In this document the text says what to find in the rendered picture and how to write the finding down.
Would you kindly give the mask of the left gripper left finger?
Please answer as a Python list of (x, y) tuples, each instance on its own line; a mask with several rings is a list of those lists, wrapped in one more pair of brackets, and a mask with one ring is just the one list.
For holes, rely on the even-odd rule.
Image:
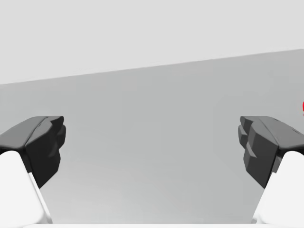
[(0, 224), (51, 224), (40, 189), (57, 173), (63, 116), (31, 117), (0, 134)]

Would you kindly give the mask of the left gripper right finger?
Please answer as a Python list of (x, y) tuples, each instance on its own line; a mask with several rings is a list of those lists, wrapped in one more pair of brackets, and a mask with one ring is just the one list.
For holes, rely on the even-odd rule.
[(304, 134), (269, 116), (241, 116), (247, 173), (264, 189), (252, 222), (304, 224)]

